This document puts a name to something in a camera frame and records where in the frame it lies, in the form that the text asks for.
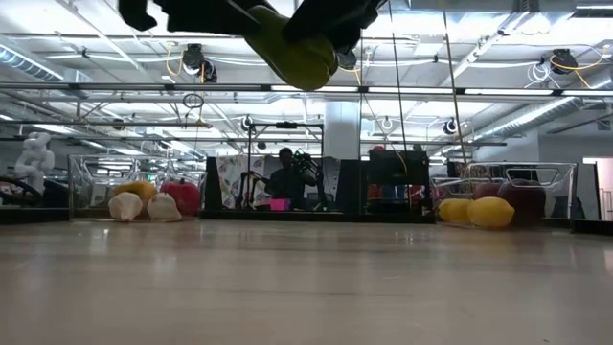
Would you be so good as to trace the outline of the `yellow bell pepper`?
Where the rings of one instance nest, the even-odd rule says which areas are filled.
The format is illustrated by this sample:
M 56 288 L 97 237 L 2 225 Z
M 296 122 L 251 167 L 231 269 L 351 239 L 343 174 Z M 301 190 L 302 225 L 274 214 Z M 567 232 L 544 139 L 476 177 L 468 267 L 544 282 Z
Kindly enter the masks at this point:
M 119 185 L 113 190 L 113 196 L 117 196 L 120 193 L 135 194 L 141 199 L 144 205 L 147 205 L 148 201 L 158 194 L 158 191 L 148 180 L 136 180 Z

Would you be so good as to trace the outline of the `white garlic bulb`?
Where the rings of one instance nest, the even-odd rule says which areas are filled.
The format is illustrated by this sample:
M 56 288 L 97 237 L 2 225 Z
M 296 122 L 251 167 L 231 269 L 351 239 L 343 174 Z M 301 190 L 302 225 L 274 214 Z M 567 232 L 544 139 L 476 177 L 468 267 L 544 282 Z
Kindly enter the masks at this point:
M 167 193 L 154 195 L 148 201 L 147 212 L 152 220 L 177 220 L 182 218 L 174 198 Z
M 142 208 L 142 200 L 130 192 L 121 192 L 108 201 L 110 216 L 115 220 L 132 221 L 140 215 Z

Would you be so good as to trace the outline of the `yellow lemon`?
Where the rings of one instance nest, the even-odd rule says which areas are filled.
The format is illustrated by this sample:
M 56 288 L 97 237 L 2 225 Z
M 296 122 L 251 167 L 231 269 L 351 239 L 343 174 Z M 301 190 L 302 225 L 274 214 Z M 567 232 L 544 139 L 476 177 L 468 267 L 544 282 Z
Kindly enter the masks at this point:
M 511 224 L 515 210 L 503 198 L 486 196 L 472 200 L 467 208 L 470 222 L 486 228 L 505 228 Z
M 470 199 L 448 198 L 439 204 L 437 213 L 445 222 L 469 223 L 468 206 L 470 204 Z

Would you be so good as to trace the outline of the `dark red apple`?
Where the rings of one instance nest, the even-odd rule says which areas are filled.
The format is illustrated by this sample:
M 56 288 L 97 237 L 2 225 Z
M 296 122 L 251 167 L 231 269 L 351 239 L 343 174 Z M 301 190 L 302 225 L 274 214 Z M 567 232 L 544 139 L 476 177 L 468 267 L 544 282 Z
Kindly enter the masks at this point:
M 514 209 L 513 226 L 532 226 L 545 217 L 546 192 L 536 181 L 513 179 L 503 183 L 497 196 Z

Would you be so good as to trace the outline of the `black perforated computer box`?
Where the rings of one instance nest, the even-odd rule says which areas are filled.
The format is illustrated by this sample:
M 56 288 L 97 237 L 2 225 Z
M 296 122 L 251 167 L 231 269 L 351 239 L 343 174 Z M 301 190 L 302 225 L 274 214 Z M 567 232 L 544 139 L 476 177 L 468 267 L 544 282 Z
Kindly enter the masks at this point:
M 369 158 L 370 184 L 425 186 L 429 182 L 429 160 L 424 151 L 372 149 Z

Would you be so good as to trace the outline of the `colourful patterned poster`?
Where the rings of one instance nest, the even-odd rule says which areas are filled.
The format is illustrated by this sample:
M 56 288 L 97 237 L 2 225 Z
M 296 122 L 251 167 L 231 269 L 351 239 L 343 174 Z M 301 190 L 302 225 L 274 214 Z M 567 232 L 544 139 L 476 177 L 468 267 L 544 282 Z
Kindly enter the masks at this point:
M 221 190 L 222 206 L 228 209 L 236 209 L 236 199 L 239 197 L 241 174 L 247 172 L 247 155 L 219 156 L 216 159 L 216 166 Z M 264 176 L 263 156 L 251 158 L 250 169 Z M 259 181 L 255 186 L 253 206 L 261 206 L 268 203 L 269 195 L 264 191 L 265 185 Z M 247 192 L 247 182 L 243 189 L 244 199 L 250 196 Z

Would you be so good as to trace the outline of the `black upright panel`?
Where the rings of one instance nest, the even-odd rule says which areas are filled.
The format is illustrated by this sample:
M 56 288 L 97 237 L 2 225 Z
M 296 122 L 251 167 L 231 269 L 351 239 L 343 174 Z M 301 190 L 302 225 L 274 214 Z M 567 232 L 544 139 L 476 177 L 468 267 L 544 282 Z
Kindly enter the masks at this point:
M 361 161 L 341 160 L 336 206 L 344 214 L 357 215 L 361 208 Z
M 206 162 L 206 183 L 204 194 L 204 210 L 219 211 L 222 209 L 222 196 L 216 158 L 210 156 Z

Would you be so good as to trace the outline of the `person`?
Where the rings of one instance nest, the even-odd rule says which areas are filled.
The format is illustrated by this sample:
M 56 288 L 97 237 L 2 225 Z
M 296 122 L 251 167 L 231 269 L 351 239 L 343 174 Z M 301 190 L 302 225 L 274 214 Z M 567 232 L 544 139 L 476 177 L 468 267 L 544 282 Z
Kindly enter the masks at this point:
M 300 172 L 294 167 L 291 149 L 280 149 L 279 160 L 282 167 L 270 175 L 264 190 L 273 199 L 288 199 L 292 209 L 303 210 L 307 205 L 304 198 L 305 186 L 313 187 L 317 181 L 308 172 Z

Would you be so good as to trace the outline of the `clear plastic basket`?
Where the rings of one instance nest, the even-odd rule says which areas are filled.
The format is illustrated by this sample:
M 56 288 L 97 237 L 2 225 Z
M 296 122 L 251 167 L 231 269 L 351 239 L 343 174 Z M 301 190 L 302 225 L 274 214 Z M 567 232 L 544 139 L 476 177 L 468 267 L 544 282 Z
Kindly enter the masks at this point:
M 136 180 L 148 180 L 158 193 L 165 181 L 185 179 L 200 191 L 200 208 L 203 192 L 199 176 L 189 176 L 174 167 L 169 158 L 128 155 L 71 155 L 68 158 L 69 219 L 110 220 L 117 222 L 171 222 L 193 219 L 182 216 L 177 220 L 152 220 L 143 204 L 142 211 L 132 221 L 115 220 L 110 216 L 108 201 L 113 190 L 122 184 Z
M 489 230 L 529 229 L 543 225 L 548 219 L 567 221 L 577 213 L 576 180 L 578 167 L 574 163 L 550 162 L 473 162 L 463 165 L 454 177 L 434 177 L 432 179 L 435 212 L 444 223 L 472 226 Z M 474 187 L 478 183 L 497 182 L 501 185 L 513 179 L 526 179 L 538 182 L 546 192 L 545 217 L 532 226 L 513 226 L 505 228 L 486 228 L 469 223 L 443 221 L 437 209 L 448 198 L 473 198 Z

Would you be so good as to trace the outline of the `ceiling light rail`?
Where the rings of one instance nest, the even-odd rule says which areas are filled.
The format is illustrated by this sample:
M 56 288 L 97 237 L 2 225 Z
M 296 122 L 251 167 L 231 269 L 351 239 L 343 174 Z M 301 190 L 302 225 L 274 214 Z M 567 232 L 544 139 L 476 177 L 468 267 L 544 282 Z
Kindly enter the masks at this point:
M 285 84 L 186 84 L 186 83 L 60 83 L 60 82 L 0 82 L 0 90 L 63 90 L 63 91 L 205 91 L 205 92 L 302 92 Z M 310 93 L 334 94 L 400 94 L 423 96 L 492 96 L 492 97 L 586 97 L 613 98 L 611 89 L 528 89 L 528 88 L 455 88 L 451 87 L 393 87 L 393 86 L 323 86 Z

